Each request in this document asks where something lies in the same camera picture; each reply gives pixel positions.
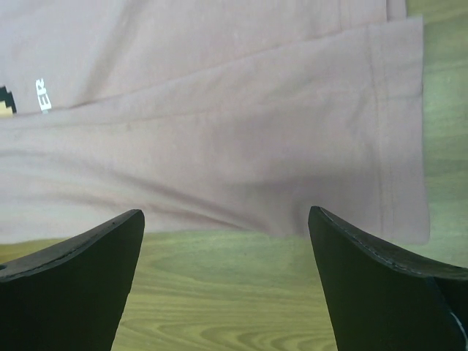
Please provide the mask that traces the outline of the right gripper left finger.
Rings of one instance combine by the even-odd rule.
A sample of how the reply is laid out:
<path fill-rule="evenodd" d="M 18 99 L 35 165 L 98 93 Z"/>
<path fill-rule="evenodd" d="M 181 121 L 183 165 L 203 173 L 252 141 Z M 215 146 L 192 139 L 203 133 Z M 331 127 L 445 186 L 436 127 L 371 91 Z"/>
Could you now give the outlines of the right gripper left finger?
<path fill-rule="evenodd" d="M 141 210 L 127 211 L 1 264 L 1 349 L 111 350 L 144 227 Z"/>

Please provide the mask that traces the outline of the pink graphic t-shirt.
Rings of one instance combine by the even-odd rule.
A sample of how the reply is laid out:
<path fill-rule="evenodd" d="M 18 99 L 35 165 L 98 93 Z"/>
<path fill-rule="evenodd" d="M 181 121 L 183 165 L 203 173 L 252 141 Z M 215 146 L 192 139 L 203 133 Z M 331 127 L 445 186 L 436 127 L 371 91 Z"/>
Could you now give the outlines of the pink graphic t-shirt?
<path fill-rule="evenodd" d="M 424 244 L 423 20 L 404 1 L 3 1 L 1 242 L 151 233 Z"/>

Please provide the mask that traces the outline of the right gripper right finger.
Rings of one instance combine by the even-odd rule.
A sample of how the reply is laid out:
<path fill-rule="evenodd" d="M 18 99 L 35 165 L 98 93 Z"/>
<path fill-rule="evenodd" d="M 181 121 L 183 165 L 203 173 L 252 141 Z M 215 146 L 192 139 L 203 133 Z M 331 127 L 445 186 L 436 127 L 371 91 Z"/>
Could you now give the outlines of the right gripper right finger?
<path fill-rule="evenodd" d="M 467 269 L 309 212 L 314 258 L 338 350 L 467 349 Z"/>

